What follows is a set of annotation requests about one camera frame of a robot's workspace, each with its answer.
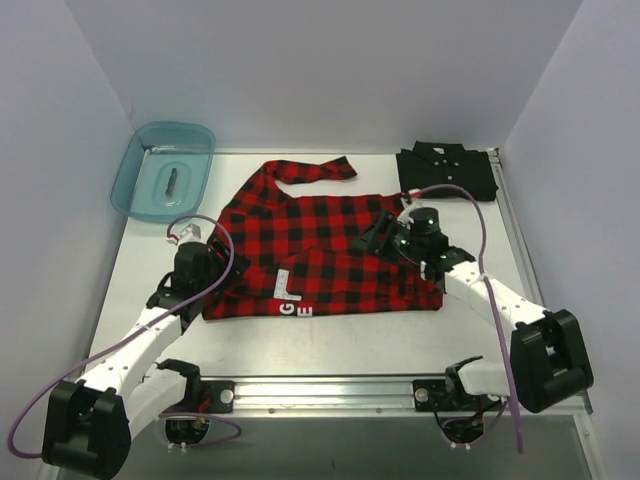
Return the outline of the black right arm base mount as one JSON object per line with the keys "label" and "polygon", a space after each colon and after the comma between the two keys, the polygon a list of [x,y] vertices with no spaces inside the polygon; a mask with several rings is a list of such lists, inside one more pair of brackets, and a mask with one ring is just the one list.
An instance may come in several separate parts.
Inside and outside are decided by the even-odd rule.
{"label": "black right arm base mount", "polygon": [[411,381],[414,410],[420,413],[476,412],[487,406],[487,396],[451,393],[444,374],[415,375]]}

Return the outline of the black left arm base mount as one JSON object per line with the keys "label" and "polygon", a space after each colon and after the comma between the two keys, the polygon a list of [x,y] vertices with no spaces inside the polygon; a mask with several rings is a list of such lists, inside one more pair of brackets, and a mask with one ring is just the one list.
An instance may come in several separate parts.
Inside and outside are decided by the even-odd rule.
{"label": "black left arm base mount", "polygon": [[184,398],[173,412],[226,414],[233,411],[236,383],[231,380],[188,382]]}

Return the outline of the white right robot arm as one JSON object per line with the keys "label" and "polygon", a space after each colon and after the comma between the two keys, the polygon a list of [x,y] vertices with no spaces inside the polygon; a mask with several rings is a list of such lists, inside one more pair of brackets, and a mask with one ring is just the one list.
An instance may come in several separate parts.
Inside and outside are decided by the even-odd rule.
{"label": "white right robot arm", "polygon": [[532,303],[490,277],[477,258],[450,243],[437,209],[384,211],[353,245],[381,260],[415,267],[422,280],[495,328],[502,361],[475,356],[448,367],[443,395],[450,406],[465,409],[479,396],[494,396],[539,413],[593,386],[578,319],[566,309]]}

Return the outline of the red black plaid shirt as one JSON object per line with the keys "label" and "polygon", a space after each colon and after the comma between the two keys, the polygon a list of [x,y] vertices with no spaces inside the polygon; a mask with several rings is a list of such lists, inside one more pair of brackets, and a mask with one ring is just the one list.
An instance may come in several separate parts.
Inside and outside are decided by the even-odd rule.
{"label": "red black plaid shirt", "polygon": [[272,160],[256,170],[218,218],[249,268],[207,298],[204,319],[440,309],[442,293],[413,268],[352,245],[380,213],[401,211],[400,194],[294,197],[280,187],[343,184],[356,176],[345,157],[322,164]]}

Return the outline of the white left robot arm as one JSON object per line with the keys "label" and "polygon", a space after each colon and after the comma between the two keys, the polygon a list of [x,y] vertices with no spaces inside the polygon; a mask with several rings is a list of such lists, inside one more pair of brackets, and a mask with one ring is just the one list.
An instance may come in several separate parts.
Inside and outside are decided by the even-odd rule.
{"label": "white left robot arm", "polygon": [[198,366],[163,352],[246,273],[248,259],[220,240],[179,245],[173,269],[159,282],[127,336],[105,359],[48,398],[44,463],[96,479],[112,479],[132,441],[162,417],[199,428],[202,382]]}

